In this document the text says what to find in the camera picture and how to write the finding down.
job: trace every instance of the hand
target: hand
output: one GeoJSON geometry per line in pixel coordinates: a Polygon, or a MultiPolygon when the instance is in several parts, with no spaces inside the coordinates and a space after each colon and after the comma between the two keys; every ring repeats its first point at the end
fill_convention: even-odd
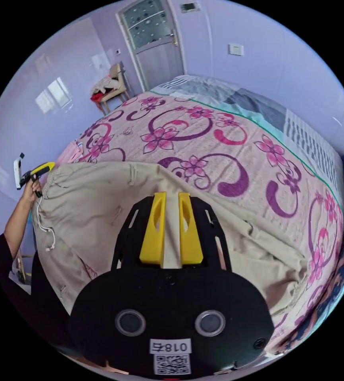
{"type": "Polygon", "coordinates": [[[25,185],[24,193],[21,199],[32,205],[37,198],[35,194],[36,191],[41,191],[41,184],[38,179],[35,182],[33,182],[32,179],[30,179],[25,185]]]}

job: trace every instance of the white cord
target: white cord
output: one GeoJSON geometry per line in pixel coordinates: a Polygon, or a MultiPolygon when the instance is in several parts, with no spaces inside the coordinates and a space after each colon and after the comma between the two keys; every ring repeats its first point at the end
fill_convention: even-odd
{"type": "Polygon", "coordinates": [[[50,250],[53,250],[55,245],[56,245],[56,235],[54,234],[54,230],[53,228],[51,227],[44,227],[42,224],[41,224],[41,221],[40,221],[40,214],[39,214],[39,209],[40,209],[40,205],[41,205],[41,201],[42,201],[42,197],[40,198],[40,201],[37,202],[37,221],[38,221],[38,226],[40,227],[40,229],[46,233],[48,233],[49,231],[52,232],[52,235],[53,235],[53,243],[50,247],[47,247],[45,250],[46,251],[50,251],[50,250]]]}

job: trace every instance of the label sticker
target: label sticker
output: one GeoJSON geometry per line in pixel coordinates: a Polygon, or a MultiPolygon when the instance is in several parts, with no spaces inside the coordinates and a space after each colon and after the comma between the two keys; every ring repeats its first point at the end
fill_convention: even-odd
{"type": "Polygon", "coordinates": [[[190,354],[192,344],[190,339],[179,340],[150,340],[150,354],[190,354]]]}
{"type": "Polygon", "coordinates": [[[183,375],[191,374],[189,354],[155,354],[154,372],[156,375],[183,375]]]}

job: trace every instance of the wooden chair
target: wooden chair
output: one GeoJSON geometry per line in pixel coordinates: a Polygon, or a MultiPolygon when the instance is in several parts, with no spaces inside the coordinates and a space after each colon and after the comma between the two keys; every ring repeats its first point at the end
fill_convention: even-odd
{"type": "Polygon", "coordinates": [[[120,87],[117,90],[110,91],[108,94],[106,94],[101,99],[100,104],[99,105],[97,104],[98,108],[103,112],[103,115],[106,115],[106,112],[104,111],[103,105],[106,106],[108,114],[111,112],[109,107],[108,107],[108,105],[107,105],[107,101],[109,99],[112,99],[112,98],[114,98],[116,96],[119,96],[119,98],[122,101],[122,103],[124,103],[125,99],[123,98],[123,93],[127,97],[127,100],[129,99],[129,94],[128,94],[127,88],[124,85],[123,74],[121,72],[121,68],[120,68],[120,65],[118,63],[116,63],[115,65],[111,66],[110,77],[112,79],[117,79],[119,81],[120,87]]]}

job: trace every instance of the door handle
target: door handle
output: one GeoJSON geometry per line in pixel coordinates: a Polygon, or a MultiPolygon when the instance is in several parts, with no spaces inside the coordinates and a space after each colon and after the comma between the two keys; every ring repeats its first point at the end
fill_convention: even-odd
{"type": "Polygon", "coordinates": [[[174,35],[174,33],[170,33],[170,34],[166,35],[166,37],[172,37],[172,42],[173,42],[173,45],[174,45],[174,46],[178,46],[178,45],[179,45],[179,43],[178,43],[177,40],[175,39],[175,35],[174,35]]]}

